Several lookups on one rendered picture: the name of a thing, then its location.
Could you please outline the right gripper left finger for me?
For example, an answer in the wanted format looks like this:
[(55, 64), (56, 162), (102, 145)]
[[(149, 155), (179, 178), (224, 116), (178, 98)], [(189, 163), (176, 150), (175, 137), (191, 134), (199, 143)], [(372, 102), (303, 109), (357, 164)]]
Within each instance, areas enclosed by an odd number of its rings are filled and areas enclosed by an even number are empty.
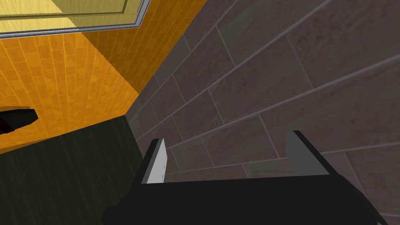
[(142, 184), (163, 183), (168, 156), (164, 139), (153, 139), (144, 158), (145, 173)]

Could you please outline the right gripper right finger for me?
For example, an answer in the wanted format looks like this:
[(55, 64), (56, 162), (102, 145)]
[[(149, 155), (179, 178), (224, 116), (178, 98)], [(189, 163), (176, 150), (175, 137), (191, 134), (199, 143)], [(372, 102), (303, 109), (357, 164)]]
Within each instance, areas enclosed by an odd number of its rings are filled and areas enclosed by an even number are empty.
[(338, 172), (298, 130), (289, 131), (286, 156), (296, 176), (338, 175)]

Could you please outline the yellow panelled cupboard door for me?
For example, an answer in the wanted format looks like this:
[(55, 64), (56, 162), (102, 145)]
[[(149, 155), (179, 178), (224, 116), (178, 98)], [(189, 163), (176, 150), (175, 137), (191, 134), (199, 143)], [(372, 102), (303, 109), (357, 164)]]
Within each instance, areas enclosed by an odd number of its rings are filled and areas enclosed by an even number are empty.
[(0, 40), (131, 29), (151, 0), (0, 0)]

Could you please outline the black angular object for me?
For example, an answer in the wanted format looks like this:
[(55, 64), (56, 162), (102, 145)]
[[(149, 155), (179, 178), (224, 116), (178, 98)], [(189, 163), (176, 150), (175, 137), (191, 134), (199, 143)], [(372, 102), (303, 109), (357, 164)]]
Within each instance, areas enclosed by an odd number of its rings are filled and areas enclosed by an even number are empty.
[(28, 126), (37, 119), (38, 115), (36, 111), (29, 106), (1, 106), (0, 135)]

